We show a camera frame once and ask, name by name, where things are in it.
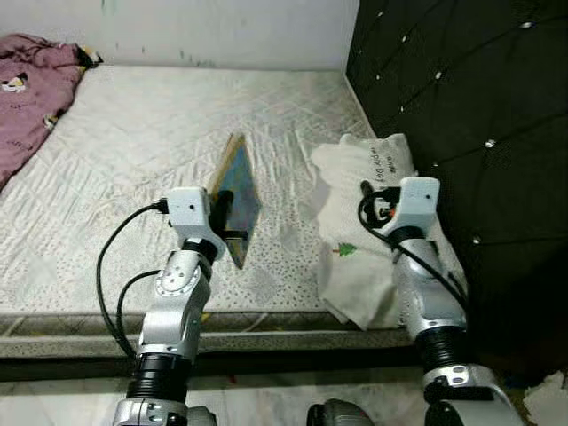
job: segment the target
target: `pink blanket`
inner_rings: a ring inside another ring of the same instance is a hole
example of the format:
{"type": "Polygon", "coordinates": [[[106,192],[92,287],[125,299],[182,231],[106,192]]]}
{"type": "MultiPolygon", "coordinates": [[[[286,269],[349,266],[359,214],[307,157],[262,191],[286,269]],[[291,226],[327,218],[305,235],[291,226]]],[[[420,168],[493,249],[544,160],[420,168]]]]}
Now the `pink blanket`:
{"type": "Polygon", "coordinates": [[[73,103],[79,51],[31,35],[0,38],[0,190],[73,103]]]}

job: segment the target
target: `white wall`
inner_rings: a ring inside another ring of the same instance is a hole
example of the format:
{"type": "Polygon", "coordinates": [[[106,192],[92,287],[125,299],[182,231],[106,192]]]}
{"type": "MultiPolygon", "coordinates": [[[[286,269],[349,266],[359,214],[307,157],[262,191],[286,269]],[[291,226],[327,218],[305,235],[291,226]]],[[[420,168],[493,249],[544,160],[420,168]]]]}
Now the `white wall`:
{"type": "Polygon", "coordinates": [[[106,63],[343,68],[359,0],[3,0],[0,34],[86,43],[106,63]]]}

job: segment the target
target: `black padded headboard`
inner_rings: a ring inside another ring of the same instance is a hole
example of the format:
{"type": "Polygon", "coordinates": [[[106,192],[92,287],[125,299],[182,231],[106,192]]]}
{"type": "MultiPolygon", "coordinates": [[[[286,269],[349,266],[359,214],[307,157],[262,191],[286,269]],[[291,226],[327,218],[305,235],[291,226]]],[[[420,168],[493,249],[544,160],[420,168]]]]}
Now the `black padded headboard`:
{"type": "Polygon", "coordinates": [[[567,4],[361,0],[352,39],[375,133],[404,132],[442,182],[438,214],[494,343],[567,317],[567,4]]]}

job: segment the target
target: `white tile floor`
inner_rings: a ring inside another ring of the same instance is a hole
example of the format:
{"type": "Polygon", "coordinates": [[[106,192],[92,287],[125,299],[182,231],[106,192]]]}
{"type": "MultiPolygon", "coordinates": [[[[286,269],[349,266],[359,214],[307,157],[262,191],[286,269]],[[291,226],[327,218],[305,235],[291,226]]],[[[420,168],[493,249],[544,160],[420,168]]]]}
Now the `white tile floor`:
{"type": "MultiPolygon", "coordinates": [[[[422,370],[414,367],[192,380],[187,403],[205,405],[219,426],[305,424],[328,398],[359,404],[377,425],[423,425],[422,370]]],[[[109,425],[127,380],[0,383],[0,425],[109,425]]]]}

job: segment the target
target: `mattress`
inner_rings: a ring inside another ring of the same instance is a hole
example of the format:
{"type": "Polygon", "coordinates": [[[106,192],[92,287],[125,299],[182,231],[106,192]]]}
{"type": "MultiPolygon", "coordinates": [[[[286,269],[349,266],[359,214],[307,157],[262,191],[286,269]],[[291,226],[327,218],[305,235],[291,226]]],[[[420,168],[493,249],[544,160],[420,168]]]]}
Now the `mattress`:
{"type": "MultiPolygon", "coordinates": [[[[101,66],[0,193],[0,357],[120,354],[94,291],[101,247],[169,188],[206,185],[235,131],[247,137],[263,209],[245,268],[228,254],[214,265],[202,349],[405,342],[402,333],[393,340],[344,326],[318,299],[310,153],[345,132],[372,136],[340,73],[101,66]]],[[[166,217],[148,213],[125,228],[102,269],[109,307],[129,278],[161,268],[175,247],[166,217]]],[[[151,300],[151,279],[131,289],[133,335],[151,300]]]]}

